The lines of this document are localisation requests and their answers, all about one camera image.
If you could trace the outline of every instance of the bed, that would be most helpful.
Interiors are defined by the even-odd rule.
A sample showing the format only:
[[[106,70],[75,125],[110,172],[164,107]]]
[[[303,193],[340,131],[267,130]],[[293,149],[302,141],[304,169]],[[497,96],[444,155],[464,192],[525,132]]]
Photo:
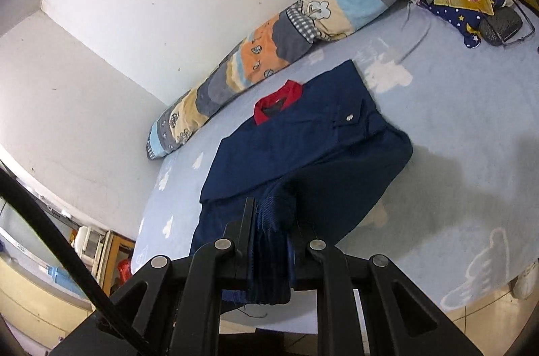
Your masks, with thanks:
[[[140,224],[133,271],[155,255],[188,255],[219,142],[252,116],[258,99],[288,79],[304,83],[352,59],[381,113],[410,136],[414,153],[338,247],[359,257],[387,255],[445,311],[506,284],[539,257],[538,45],[533,36],[507,48],[485,43],[468,50],[451,25],[400,1],[346,39],[313,48],[165,158]],[[260,318],[238,310],[225,316],[316,333],[314,293],[246,311]]]

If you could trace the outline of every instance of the white cloud pattern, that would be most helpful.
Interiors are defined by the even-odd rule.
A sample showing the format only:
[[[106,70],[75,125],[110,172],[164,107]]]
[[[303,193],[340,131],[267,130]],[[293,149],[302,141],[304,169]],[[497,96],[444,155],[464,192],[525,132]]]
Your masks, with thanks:
[[[166,183],[168,182],[168,177],[170,175],[170,171],[172,170],[172,166],[168,168],[168,170],[165,172],[163,177],[159,181],[159,190],[163,191],[166,187]]]
[[[310,1],[307,5],[307,15],[313,20],[329,18],[331,16],[331,11],[328,6],[329,1]]]
[[[193,163],[193,169],[198,169],[200,167],[203,157],[204,157],[204,152],[201,152],[198,158],[195,159],[195,162]]]
[[[404,66],[394,60],[385,62],[385,53],[379,55],[373,64],[365,70],[365,78],[369,89],[376,93],[385,93],[400,85],[407,87],[412,82],[412,75]]]
[[[146,263],[146,256],[148,255],[148,246],[146,245],[144,249],[135,257],[135,272],[141,269],[142,266],[144,266],[144,263]]]
[[[170,219],[166,222],[166,225],[163,228],[163,234],[165,235],[165,239],[168,239],[170,236],[170,231],[172,228],[172,222],[174,220],[174,216],[171,216]]]
[[[322,59],[324,59],[324,50],[321,48],[309,54],[309,64],[311,65],[320,62]]]
[[[504,228],[490,232],[489,245],[468,265],[466,281],[444,296],[440,306],[446,311],[465,306],[496,289],[491,281],[509,280],[509,242]]]

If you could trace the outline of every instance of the patterned pillowcase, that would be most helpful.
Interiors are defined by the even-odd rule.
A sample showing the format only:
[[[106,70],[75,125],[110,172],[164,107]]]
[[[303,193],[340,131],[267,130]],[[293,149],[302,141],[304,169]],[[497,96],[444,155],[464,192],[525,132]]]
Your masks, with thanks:
[[[317,39],[348,36],[395,1],[299,0],[286,8],[240,42],[204,82],[161,115],[148,135],[148,157],[178,149],[220,108],[300,59]]]

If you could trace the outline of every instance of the white shoe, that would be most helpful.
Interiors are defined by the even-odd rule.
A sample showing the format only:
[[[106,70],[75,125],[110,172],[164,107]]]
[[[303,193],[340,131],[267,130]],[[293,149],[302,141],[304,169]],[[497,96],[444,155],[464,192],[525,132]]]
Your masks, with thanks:
[[[511,289],[511,294],[514,298],[525,300],[535,289],[537,280],[539,279],[539,263],[534,261],[527,266],[514,281],[514,286]]]

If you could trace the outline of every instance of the gray pouch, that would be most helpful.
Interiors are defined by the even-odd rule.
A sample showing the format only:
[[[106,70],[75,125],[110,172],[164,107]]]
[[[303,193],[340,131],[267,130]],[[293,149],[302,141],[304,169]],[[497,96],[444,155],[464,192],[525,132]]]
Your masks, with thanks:
[[[479,32],[487,43],[501,46],[521,27],[522,19],[512,7],[506,6],[496,9],[493,16],[485,15],[479,24]]]

